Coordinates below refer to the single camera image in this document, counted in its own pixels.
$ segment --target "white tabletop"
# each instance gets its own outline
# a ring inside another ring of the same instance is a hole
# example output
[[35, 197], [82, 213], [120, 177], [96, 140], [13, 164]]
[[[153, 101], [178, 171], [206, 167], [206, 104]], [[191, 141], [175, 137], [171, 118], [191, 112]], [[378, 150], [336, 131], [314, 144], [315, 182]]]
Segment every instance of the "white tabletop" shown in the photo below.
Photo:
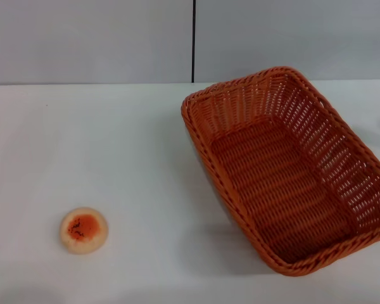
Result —
[[[380, 80], [314, 85], [380, 159]], [[0, 86], [0, 304], [380, 303], [380, 243], [275, 274], [228, 217], [181, 118], [206, 84]], [[104, 247], [58, 227], [91, 206]]]

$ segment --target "gray wall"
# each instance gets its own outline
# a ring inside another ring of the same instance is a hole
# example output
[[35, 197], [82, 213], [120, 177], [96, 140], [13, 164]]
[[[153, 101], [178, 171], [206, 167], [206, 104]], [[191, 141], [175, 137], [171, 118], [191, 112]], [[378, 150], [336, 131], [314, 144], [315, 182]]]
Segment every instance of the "gray wall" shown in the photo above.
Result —
[[0, 84], [191, 80], [192, 0], [0, 0]]
[[311, 79], [380, 79], [380, 0], [199, 0], [195, 81], [275, 65]]

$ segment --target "red spot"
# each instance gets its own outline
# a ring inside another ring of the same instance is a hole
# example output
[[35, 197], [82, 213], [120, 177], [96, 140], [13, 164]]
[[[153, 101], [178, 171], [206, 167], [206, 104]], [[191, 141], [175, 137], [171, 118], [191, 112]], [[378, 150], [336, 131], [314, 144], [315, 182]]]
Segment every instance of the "red spot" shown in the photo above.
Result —
[[76, 215], [68, 225], [68, 233], [76, 241], [90, 241], [100, 231], [99, 223], [91, 214]]

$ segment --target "small round bread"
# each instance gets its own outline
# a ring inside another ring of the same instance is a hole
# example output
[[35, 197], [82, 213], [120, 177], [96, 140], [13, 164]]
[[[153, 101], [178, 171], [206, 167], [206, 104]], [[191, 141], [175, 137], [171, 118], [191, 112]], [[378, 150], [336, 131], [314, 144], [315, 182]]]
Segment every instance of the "small round bread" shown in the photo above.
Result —
[[61, 242], [70, 253], [84, 255], [100, 248], [108, 236], [105, 218], [92, 208], [72, 210], [62, 220]]

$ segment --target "orange wicker basket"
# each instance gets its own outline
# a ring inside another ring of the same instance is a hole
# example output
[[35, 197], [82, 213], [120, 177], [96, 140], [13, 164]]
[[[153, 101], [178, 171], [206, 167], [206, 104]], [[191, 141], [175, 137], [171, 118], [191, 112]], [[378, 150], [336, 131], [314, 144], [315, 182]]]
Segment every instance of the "orange wicker basket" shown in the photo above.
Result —
[[223, 201], [276, 272], [303, 276], [380, 241], [380, 161], [296, 70], [186, 98], [182, 116]]

